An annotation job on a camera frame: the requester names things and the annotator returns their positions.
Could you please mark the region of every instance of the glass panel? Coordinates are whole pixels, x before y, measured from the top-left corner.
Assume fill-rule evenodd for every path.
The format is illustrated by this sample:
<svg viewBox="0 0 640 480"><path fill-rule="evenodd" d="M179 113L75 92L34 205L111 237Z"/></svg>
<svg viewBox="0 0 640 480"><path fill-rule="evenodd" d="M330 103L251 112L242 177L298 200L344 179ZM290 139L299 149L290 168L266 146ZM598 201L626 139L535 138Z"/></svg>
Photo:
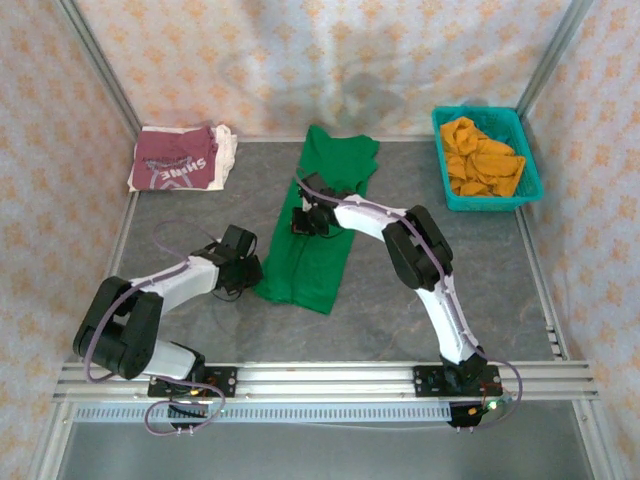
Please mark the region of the glass panel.
<svg viewBox="0 0 640 480"><path fill-rule="evenodd" d="M438 424L385 427L213 424L178 439L152 437L141 424L82 423L59 478L592 478L571 402L525 403L473 435Z"/></svg>

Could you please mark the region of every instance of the white wall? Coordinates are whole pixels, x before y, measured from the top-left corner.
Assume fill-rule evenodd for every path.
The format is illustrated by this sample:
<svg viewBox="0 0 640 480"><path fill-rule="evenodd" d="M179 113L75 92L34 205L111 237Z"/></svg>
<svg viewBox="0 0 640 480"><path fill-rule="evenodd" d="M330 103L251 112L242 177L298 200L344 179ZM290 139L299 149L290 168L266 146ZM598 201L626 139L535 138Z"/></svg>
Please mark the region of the white wall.
<svg viewBox="0 0 640 480"><path fill-rule="evenodd" d="M141 120L244 135L433 133L515 106L569 0L80 0Z"/></svg>
<svg viewBox="0 0 640 480"><path fill-rule="evenodd" d="M628 478L640 478L639 25L637 5L596 0L529 117L546 188L530 211L537 250Z"/></svg>
<svg viewBox="0 0 640 480"><path fill-rule="evenodd" d="M124 206L132 140L53 1L0 3L0 478L26 475Z"/></svg>

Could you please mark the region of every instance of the folded shirt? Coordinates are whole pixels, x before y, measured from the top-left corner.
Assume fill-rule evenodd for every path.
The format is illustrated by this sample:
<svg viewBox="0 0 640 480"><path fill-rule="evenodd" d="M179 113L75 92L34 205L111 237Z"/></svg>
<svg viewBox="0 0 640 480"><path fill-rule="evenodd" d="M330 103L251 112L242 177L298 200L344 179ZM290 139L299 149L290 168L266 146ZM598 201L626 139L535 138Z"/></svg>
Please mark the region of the folded shirt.
<svg viewBox="0 0 640 480"><path fill-rule="evenodd" d="M209 149L207 149L205 133L206 137L209 138ZM159 145L167 145L166 137L157 136L158 134L172 136L170 137L172 139L170 150L162 150L157 145L150 149L146 143L144 145L141 144L140 137L143 137L145 142L150 139L160 139L165 143L158 142ZM215 131L210 127L143 127L134 150L134 165L127 181L129 191L162 189L222 190L229 172L235 165L237 146L237 136L232 135L231 130L225 125L218 125L215 127ZM191 149L189 151L192 154L189 155L185 149ZM143 163L145 168L142 169L142 174L138 173L140 169L136 168L136 160L153 158L149 157L149 151L157 154L161 150L164 153L155 157L156 160L148 160Z"/></svg>

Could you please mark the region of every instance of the green t-shirt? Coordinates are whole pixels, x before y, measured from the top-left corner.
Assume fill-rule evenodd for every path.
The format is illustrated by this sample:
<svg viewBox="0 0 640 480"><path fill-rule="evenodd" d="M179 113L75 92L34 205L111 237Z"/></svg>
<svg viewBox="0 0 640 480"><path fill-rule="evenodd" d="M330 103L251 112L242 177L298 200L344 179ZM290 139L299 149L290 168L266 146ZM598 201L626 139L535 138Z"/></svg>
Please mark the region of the green t-shirt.
<svg viewBox="0 0 640 480"><path fill-rule="evenodd" d="M378 167L374 157L379 142L359 135L331 138L312 125L300 157L303 175L318 172L336 192L356 191L364 197L368 179ZM338 295L354 231L333 228L330 238L291 232L293 207L302 206L298 186L291 182L287 198L273 232L269 256L262 264L264 279L255 291L277 303L292 303L321 313L330 313Z"/></svg>

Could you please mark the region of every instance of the wire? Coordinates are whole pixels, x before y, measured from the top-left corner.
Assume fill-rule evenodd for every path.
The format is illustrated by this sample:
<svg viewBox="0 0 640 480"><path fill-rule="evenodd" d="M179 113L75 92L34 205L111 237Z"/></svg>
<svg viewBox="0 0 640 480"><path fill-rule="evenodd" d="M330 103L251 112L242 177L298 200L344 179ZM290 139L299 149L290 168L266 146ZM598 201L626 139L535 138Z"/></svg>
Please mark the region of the wire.
<svg viewBox="0 0 640 480"><path fill-rule="evenodd" d="M190 425L189 426L189 433L191 435L193 435L195 432L197 432L198 430L206 427L207 425L209 425L211 422L213 422L213 420L220 415L220 412L222 412L222 409L224 408L225 404L227 403L226 401L226 397L224 396L224 393L222 390L220 390L218 387L214 387L213 385L209 385L207 383L198 383L198 382L189 382L189 381L185 381L185 380L176 380L174 378L170 378L170 377L165 377L162 375L158 375L156 376L156 378L158 380L162 380L164 382L167 383L173 383L175 385L184 385L187 387L193 387L193 388L202 388L202 389L206 389L206 390L210 390L213 393L217 394L220 397L220 405L218 405L218 408L215 412L213 412L213 414L211 414L204 422L199 423L198 425ZM153 405L151 405L147 411L144 414L144 426L147 429L147 432L149 432L151 435L155 435L156 437L169 437L171 435L180 435L182 433L182 428L178 427L177 430L171 430L171 431L161 431L161 430L156 430L155 428L151 427L151 424L149 422L149 416L151 415L151 411L154 408L157 408L161 405L168 405L168 406L173 406L173 407L183 407L185 405L190 405L192 407L196 407L196 408L203 408L204 404L201 403L181 403L181 402L176 402L174 400L160 400L159 402L154 403Z"/></svg>
<svg viewBox="0 0 640 480"><path fill-rule="evenodd" d="M211 240L213 240L214 242L217 242L217 240L215 239L215 237L213 237L212 235L210 235L208 232L206 232L204 229L202 229L199 225L196 225L192 222L186 221L186 220L181 220L181 219L171 219L171 220L165 220L163 222L160 222L159 224L157 224L154 229L153 229L153 233L152 233L152 238L153 238L153 242L156 244L156 246L167 253L170 253L171 255L174 255L178 258L180 258L182 260L182 263L175 268L174 270L171 270L167 273L164 274L160 274L157 275L151 279L148 280L144 280L136 285L131 286L131 288L129 288L126 292L124 292L122 295L120 295L107 309L107 311L105 312L105 314L102 316L102 318L100 319L100 321L98 322L98 325L96 326L96 330L93 333L91 340L89 341L89 346L87 347L87 351L85 353L84 356L84 374L85 377L87 379L87 382L89 383L101 383L104 382L106 380L108 380L109 378L115 376L114 373L109 373L103 377L100 378L94 378L91 376L91 360L93 359L93 355L95 353L96 350L96 346L98 345L98 340L100 339L100 337L102 336L102 332L104 331L107 323L109 322L109 320L111 319L111 317L115 314L116 310L118 309L118 307L120 307L120 305L122 305L128 298L130 298L133 294L135 294L136 292L138 292L139 290L154 284L155 282L161 282L164 280L168 280L169 278L173 278L176 275L181 274L182 272L184 272L185 270L187 270L189 268L189 257L187 255L183 255L180 252L172 249L171 247L165 246L164 244L162 244L158 238L157 238L157 232L158 229L164 225L167 225L169 223L181 223L181 224L186 224L189 225L191 227L196 228L197 230L200 230L201 232L203 232L207 237L209 237ZM189 430L191 432L191 434L193 434L193 432L196 432L197 430L200 430L201 428L205 427L206 425L208 425L209 423L211 423L219 414L220 411L222 410L222 408L224 408L224 405L226 403L226 399L225 399L225 395L224 392L222 392L222 390L220 390L218 387L214 387L213 385L208 385L205 383L197 383L197 382L189 382L189 381L185 381L185 380L176 380L174 378L171 377L165 377L165 376L161 376L158 375L156 376L156 378L158 380L162 380L166 383L171 383L173 385L181 385L181 386L185 386L185 387L191 387L191 388L199 388L199 389L207 389L212 391L213 393L217 394L220 396L220 405L218 407L218 410L216 410L213 415L211 415L207 420L205 420L204 422L200 423L199 425L195 426L195 427L189 427ZM147 411L145 412L144 415L144 423L145 423L145 427L147 429L147 431L153 435L156 436L169 436L169 435L180 435L182 429L178 428L178 430L174 430L171 432L162 432L162 431L158 431L158 430L154 430L153 428L151 428L151 426L149 425L149 415L151 414L151 411L160 406L160 405L169 405L169 406L174 406L174 407L184 407L185 405L192 405L192 406L196 406L199 407L201 404L199 403L189 403L189 404L185 404L185 403L181 403L181 402L176 402L174 400L161 400L159 402L156 402L154 404L152 404Z"/></svg>
<svg viewBox="0 0 640 480"><path fill-rule="evenodd" d="M421 425L419 427L373 427L370 425L342 425L339 423L310 423L310 422L296 422L291 423L290 425L300 425L300 426L308 426L308 427L325 427L325 428L336 428L336 429L344 429L344 430L366 430L366 431L374 431L374 432L421 432L425 430L450 430L449 425L442 425L440 423L434 422L436 425L433 426L424 426Z"/></svg>
<svg viewBox="0 0 640 480"><path fill-rule="evenodd" d="M318 234L319 237L324 238L325 240L331 240L332 238L336 238L339 237L340 235L342 235L346 230L343 228L342 230L340 230L339 232L334 233L333 235L320 235Z"/></svg>
<svg viewBox="0 0 640 480"><path fill-rule="evenodd" d="M177 413L179 415L184 415L185 417L189 417L189 418L207 418L206 415L201 415L199 413L193 413L193 412L190 412L188 410L182 410L181 408L178 408L175 405L169 405L169 410L171 410L174 413Z"/></svg>
<svg viewBox="0 0 640 480"><path fill-rule="evenodd" d="M229 298L221 297L220 295L217 295L215 291L212 291L211 295L216 297L218 300L222 300L223 302L233 303L242 296L242 292L244 292L244 288L238 290L238 294L235 297L229 297Z"/></svg>
<svg viewBox="0 0 640 480"><path fill-rule="evenodd" d="M365 209L373 210L375 212L382 213L384 215L387 215L389 217L395 218L396 220L399 220L400 222L402 222L404 224L404 226L407 227L407 230L409 230L409 232L416 238L416 240L418 241L418 243L420 244L420 246L422 247L424 252L429 257L429 260L431 260L433 265L436 267L436 270L438 271L438 275L440 275L440 278L444 280L445 274L444 274L444 269L442 268L442 265L440 264L440 262L436 258L435 254L433 253L431 248L429 248L429 245L427 245L427 242L422 237L422 235L420 235L418 230L404 216L392 211L391 209L388 209L388 208L383 207L381 205L376 205L375 203L370 203L370 202L368 202L368 201L366 201L364 199L363 199L363 201L357 201L356 202L356 201L352 201L352 200L342 200L342 199L339 199L339 198L334 198L334 197L329 197L327 195L323 195L322 193L316 192L315 190L313 190L310 187L308 187L307 185L305 185L304 182L298 176L297 172L294 173L293 178L294 178L295 182L298 184L298 186L301 189L303 189L309 195L317 197L317 198L319 198L321 200L325 200L325 201L332 202L332 203L337 203L338 205L352 206L352 207L357 207L357 208L365 208ZM496 420L492 420L492 421L490 421L489 423L487 423L485 425L478 425L477 427L470 428L469 430L473 431L473 430L478 430L478 429L490 428L490 427L492 427L494 425L497 425L499 422L502 422L505 419L509 418L520 407L520 403L522 401L522 392L523 392L523 389L524 389L523 384L522 384L522 377L520 376L520 372L518 372L518 369L515 366L513 366L513 364L511 364L507 360L498 360L498 359L493 359L493 358L487 356L482 350L480 350L476 345L474 345L474 343L471 341L469 336L465 333L464 329L461 328L460 325L457 325L457 327L458 327L458 331L460 332L460 335L462 336L462 338L475 351L475 353L478 354L478 356L480 356L481 358L483 358L487 362L499 363L501 365L504 365L504 366L510 368L513 371L513 373L515 374L516 380L518 381L518 394L516 396L513 408L511 410L509 410L507 413L505 413L502 417L500 417L500 418L498 418Z"/></svg>
<svg viewBox="0 0 640 480"><path fill-rule="evenodd" d="M506 388L504 388L504 385L502 385L501 383L488 382L488 383L482 383L482 386L483 387L498 387L498 388L501 388L503 392L507 392L509 394L509 396L511 396L511 397L515 396L511 390L507 390Z"/></svg>
<svg viewBox="0 0 640 480"><path fill-rule="evenodd" d="M180 223L182 225L188 225L192 228L195 228L196 230L199 230L201 233L203 233L204 235L206 235L207 237L209 237L210 240L212 240L215 243L218 243L218 240L216 240L216 238L211 235L209 232L207 232L204 228L202 228L200 225L196 225L193 222L190 222L188 220L182 220L180 218L171 218L169 220L163 220L162 222L158 223L155 227L153 227L153 232L151 233L151 238L153 239L153 243L156 244L156 246L162 250L163 252L167 252L171 255L173 255L174 257L178 257L179 259L186 261L188 256L184 255L183 253L180 253L179 251L177 251L176 249L166 246L164 245L162 242L160 242L160 240L158 240L158 232L160 231L160 228L164 227L165 225L169 225L169 224L174 224L174 223Z"/></svg>

